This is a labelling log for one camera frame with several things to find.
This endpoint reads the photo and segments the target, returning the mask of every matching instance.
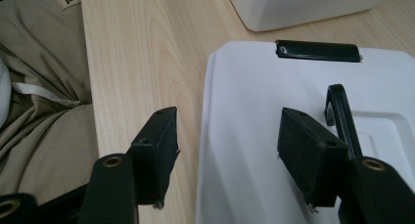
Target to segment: white container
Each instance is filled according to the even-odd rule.
[[[383,0],[231,0],[245,26],[271,30],[352,14]]]
[[[346,89],[362,153],[393,166],[415,192],[415,59],[361,48],[360,63],[308,61],[275,49],[233,41],[207,61],[196,224],[340,223],[339,203],[309,210],[277,151],[281,109],[327,125],[332,84]]]

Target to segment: wooden table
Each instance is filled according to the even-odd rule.
[[[350,16],[255,33],[229,0],[82,0],[100,156],[125,153],[150,115],[178,108],[181,148],[163,211],[140,223],[195,223],[208,55],[229,40],[354,43],[415,56],[415,0],[385,0]]]

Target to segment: white strap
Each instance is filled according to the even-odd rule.
[[[0,127],[6,121],[10,105],[10,75],[7,67],[0,59]]]
[[[80,105],[80,101],[71,101],[71,100],[61,99],[58,96],[56,96],[54,93],[52,93],[51,91],[43,87],[37,86],[37,85],[12,82],[12,87],[18,93],[37,95],[37,96],[43,97],[45,99],[48,99],[50,101],[53,101],[55,103],[58,103],[68,108],[74,108]]]

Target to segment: beige fabric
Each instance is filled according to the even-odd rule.
[[[85,184],[98,152],[80,5],[0,2],[0,57],[12,82],[81,104],[12,91],[0,128],[0,196],[26,192],[43,203]]]

